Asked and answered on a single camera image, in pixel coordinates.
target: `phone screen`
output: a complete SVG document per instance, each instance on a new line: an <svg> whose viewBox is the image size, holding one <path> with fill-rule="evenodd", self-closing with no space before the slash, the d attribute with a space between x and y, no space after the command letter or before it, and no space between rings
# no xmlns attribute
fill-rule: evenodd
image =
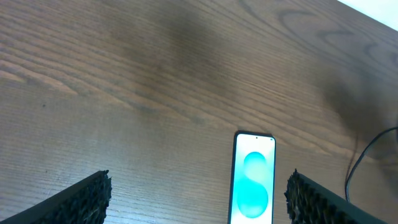
<svg viewBox="0 0 398 224"><path fill-rule="evenodd" d="M228 223L272 223L275 144L271 135L235 134Z"/></svg>

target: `turquoise blob on screen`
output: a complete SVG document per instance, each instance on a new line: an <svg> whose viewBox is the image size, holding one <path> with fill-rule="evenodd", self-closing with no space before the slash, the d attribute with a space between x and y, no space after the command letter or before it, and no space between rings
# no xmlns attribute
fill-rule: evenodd
<svg viewBox="0 0 398 224"><path fill-rule="evenodd" d="M272 223L275 139L238 134L231 224Z"/></svg>

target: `wooden table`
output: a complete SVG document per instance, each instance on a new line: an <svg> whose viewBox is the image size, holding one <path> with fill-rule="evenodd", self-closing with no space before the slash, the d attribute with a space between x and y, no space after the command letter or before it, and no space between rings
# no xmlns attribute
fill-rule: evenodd
<svg viewBox="0 0 398 224"><path fill-rule="evenodd" d="M398 32L327 0L1 0L0 220L109 169L106 223L226 223L233 134L343 196L397 123ZM392 136L351 200L398 219Z"/></svg>

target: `wire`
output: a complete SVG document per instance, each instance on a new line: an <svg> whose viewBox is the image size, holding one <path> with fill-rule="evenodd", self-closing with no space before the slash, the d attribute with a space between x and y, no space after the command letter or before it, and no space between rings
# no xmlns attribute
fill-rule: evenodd
<svg viewBox="0 0 398 224"><path fill-rule="evenodd" d="M351 178L353 177L354 171L357 168L357 166L359 165L359 163L362 161L363 157L366 155L366 153L368 152L369 148L384 134L387 134L390 131L393 130L398 130L398 127L393 127L393 128L389 128L387 130L384 130L382 132L380 132L376 137L374 137L374 139L368 144L368 146L366 146L365 150L361 153L361 155L359 156L358 160L355 162L353 168L351 169L351 172L349 173L348 178L346 179L345 182L345 193L346 193L346 201L350 202L349 200L349 183L351 182Z"/></svg>

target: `curved black cord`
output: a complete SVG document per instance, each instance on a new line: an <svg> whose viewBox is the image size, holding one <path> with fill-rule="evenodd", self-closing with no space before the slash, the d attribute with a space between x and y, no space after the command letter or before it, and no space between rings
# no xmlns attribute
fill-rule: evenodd
<svg viewBox="0 0 398 224"><path fill-rule="evenodd" d="M351 182L351 178L353 177L354 171L357 168L357 166L359 165L359 163L362 161L363 157L366 155L367 151L369 150L369 148L384 134L393 131L393 130L398 130L398 127L393 127L393 128L389 128L387 130L384 130L382 132L380 132L376 137L374 137L374 139L368 144L368 146L366 146L365 150L361 153L361 155L359 156L358 160L355 162L353 168L351 169L351 172L349 173L348 178L346 179L345 182L345 193L346 193L346 201L349 202L349 183Z"/></svg>

